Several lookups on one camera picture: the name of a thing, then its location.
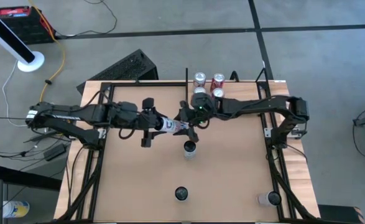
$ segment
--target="wooden table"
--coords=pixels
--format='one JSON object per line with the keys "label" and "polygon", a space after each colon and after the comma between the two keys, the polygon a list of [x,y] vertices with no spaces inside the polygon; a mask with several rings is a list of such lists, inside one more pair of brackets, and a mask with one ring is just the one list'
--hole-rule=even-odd
{"label": "wooden table", "polygon": [[[100,86],[101,81],[88,81],[81,105],[85,105]],[[289,94],[284,81],[269,81],[269,86],[272,95]],[[224,90],[227,98],[258,99],[257,87],[253,81],[226,82]],[[114,94],[114,101],[133,102],[139,110],[144,98],[153,97],[157,110],[173,118],[178,113],[179,101],[185,99],[185,88],[117,87]],[[275,116],[280,124],[283,117],[279,114]],[[86,123],[80,122],[77,125],[90,128]],[[200,141],[196,144],[196,156],[191,161],[183,158],[186,136],[160,135],[152,141],[151,148],[141,148],[142,132],[136,131],[131,138],[122,140],[118,138],[118,131],[110,130],[106,140],[95,222],[278,221],[275,208],[262,207],[256,201],[259,194],[272,190],[264,132],[256,114],[229,121],[212,119],[208,129],[196,129]],[[122,135],[127,135],[128,131],[123,131]],[[300,140],[289,139],[288,144],[303,151]],[[78,141],[71,145],[69,173],[80,148]],[[81,189],[87,155],[87,150],[84,150],[76,160],[72,201]],[[284,159],[291,189],[307,210],[319,217],[305,158],[287,148],[284,149]],[[179,202],[173,196],[174,190],[179,186],[184,186],[189,191],[185,202]],[[88,192],[83,218],[88,216],[90,195],[91,192]],[[289,217],[284,192],[281,195],[284,215]],[[65,213],[67,201],[65,174],[54,218]]]}

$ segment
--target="wooden tabletop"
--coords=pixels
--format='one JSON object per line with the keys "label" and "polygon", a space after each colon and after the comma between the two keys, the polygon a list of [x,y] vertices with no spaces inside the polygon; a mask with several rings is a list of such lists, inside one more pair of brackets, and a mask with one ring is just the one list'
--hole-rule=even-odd
{"label": "wooden tabletop", "polygon": [[[86,83],[81,105],[92,98],[100,85],[101,81]],[[284,81],[269,81],[269,85],[272,95],[289,94]],[[227,82],[224,90],[227,98],[258,99],[253,81]],[[189,92],[192,92],[192,85],[189,85]],[[178,86],[117,87],[114,93],[114,101],[130,101],[138,107],[147,97],[155,99],[158,111],[173,118],[178,112],[179,101],[185,98],[185,89]],[[283,117],[279,114],[275,116],[280,124]],[[78,122],[77,126],[91,128],[82,122]],[[198,152],[194,159],[186,161],[182,149],[186,136],[160,135],[147,149],[141,148],[142,132],[137,131],[130,139],[121,140],[118,130],[112,129],[106,141],[94,221],[278,221],[275,208],[262,207],[256,201],[259,194],[272,190],[260,119],[254,114],[229,121],[212,119],[208,129],[196,129],[196,132],[200,138],[196,145]],[[122,132],[124,136],[127,134],[128,130]],[[303,151],[300,140],[289,139],[288,144]],[[71,145],[67,163],[69,173],[80,148],[78,141]],[[72,201],[80,192],[87,157],[88,151],[83,150],[76,160]],[[305,158],[286,148],[284,159],[291,189],[307,210],[319,217]],[[173,196],[179,186],[189,191],[186,202],[179,202]],[[90,195],[91,192],[88,192],[83,218],[88,216]],[[285,194],[281,195],[284,214],[288,217]],[[65,213],[67,202],[65,174],[54,218]]]}

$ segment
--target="gray floor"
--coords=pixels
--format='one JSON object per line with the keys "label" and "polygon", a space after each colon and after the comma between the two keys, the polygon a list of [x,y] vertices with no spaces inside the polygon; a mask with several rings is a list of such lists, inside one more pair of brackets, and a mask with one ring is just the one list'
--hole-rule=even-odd
{"label": "gray floor", "polygon": [[[112,17],[101,4],[90,5],[81,0],[34,2],[63,34],[87,29],[106,31],[113,25]],[[246,0],[107,2],[118,17],[113,32],[254,26]],[[0,0],[0,7],[25,4],[25,0]],[[261,27],[365,24],[365,0],[255,0],[255,4]],[[365,110],[365,29],[264,33],[264,40],[274,78],[287,80],[291,94],[305,98],[310,106],[311,120],[303,145],[318,203],[357,206],[365,216],[365,158],[355,151],[352,140],[352,119]],[[67,50],[66,66],[45,95],[46,101],[58,104],[78,104],[80,95],[74,86],[136,49],[142,49],[153,60],[162,80],[182,79],[185,67],[205,73],[229,74],[236,70],[243,79],[255,78],[262,68],[255,33],[81,39],[62,43]],[[13,117],[24,117],[28,107],[38,102],[44,80],[56,71],[61,61],[55,44],[30,47],[44,53],[46,63],[33,73],[16,70],[7,89]],[[0,116],[6,115],[1,86],[14,62],[0,47]],[[28,129],[0,120],[0,151],[26,150],[32,145],[22,142],[32,135]],[[365,127],[357,130],[357,140],[365,152]],[[40,143],[38,149],[52,142]],[[62,168],[63,161],[64,158],[40,162],[31,168],[33,172],[51,175]],[[27,164],[0,159],[0,165],[13,169]],[[37,194],[47,200],[37,201]],[[10,222],[49,221],[56,195],[24,190],[18,198],[32,202],[33,209],[25,218]]]}

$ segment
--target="white cable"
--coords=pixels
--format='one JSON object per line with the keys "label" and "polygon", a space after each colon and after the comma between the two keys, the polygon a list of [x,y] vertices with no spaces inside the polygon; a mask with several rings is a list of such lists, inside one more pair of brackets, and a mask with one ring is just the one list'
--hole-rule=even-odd
{"label": "white cable", "polygon": [[13,126],[15,126],[15,127],[26,127],[27,125],[26,124],[21,124],[21,125],[19,125],[19,124],[14,124],[10,119],[9,119],[9,105],[8,105],[8,99],[7,99],[7,94],[6,94],[6,91],[4,90],[5,89],[5,87],[6,87],[6,85],[7,85],[7,83],[8,83],[8,81],[11,79],[11,77],[12,77],[12,75],[14,74],[14,72],[15,72],[15,68],[16,68],[16,64],[18,63],[18,60],[16,60],[16,62],[15,62],[15,65],[14,65],[14,68],[12,69],[12,72],[11,72],[11,74],[9,74],[9,77],[7,78],[7,80],[6,80],[6,82],[3,84],[3,86],[2,86],[2,93],[3,93],[3,95],[4,95],[4,98],[5,98],[5,100],[6,100],[6,104],[7,104],[7,119],[8,119],[8,122],[10,123],[10,124],[12,124]]}

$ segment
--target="concrete floor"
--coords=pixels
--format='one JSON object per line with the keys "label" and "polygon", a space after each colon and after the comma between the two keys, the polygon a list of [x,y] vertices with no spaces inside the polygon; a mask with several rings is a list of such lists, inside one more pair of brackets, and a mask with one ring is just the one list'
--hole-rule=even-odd
{"label": "concrete floor", "polygon": [[[34,2],[63,34],[88,29],[106,31],[113,25],[101,4],[90,5],[82,0]],[[246,0],[106,2],[118,17],[113,32],[254,27]],[[27,4],[25,0],[0,0],[0,7]],[[365,24],[365,0],[255,0],[255,4],[261,27]],[[263,35],[274,78],[287,80],[290,93],[309,103],[311,120],[303,145],[318,203],[357,206],[365,217],[365,158],[355,151],[351,132],[352,119],[365,110],[365,29]],[[57,104],[79,104],[81,96],[74,88],[77,84],[136,49],[142,49],[152,59],[162,80],[182,79],[185,67],[192,73],[230,74],[236,70],[242,79],[255,78],[262,68],[255,33],[78,39],[63,40],[62,44],[67,50],[65,69],[45,95],[46,101]],[[55,44],[30,48],[41,51],[46,63],[33,73],[16,70],[7,89],[12,117],[24,117],[28,107],[38,102],[44,80],[61,62]],[[0,116],[6,115],[1,86],[14,62],[0,47]],[[357,134],[358,144],[365,152],[365,127]],[[0,119],[0,151],[26,150],[32,145],[22,142],[32,135],[28,129],[13,127]],[[0,165],[20,169],[27,163],[0,159]],[[51,175],[63,165],[62,159],[41,162],[32,171]],[[37,194],[48,200],[35,200]],[[10,222],[43,222],[52,216],[57,193],[26,189],[18,198],[31,201],[35,209],[25,218]]]}

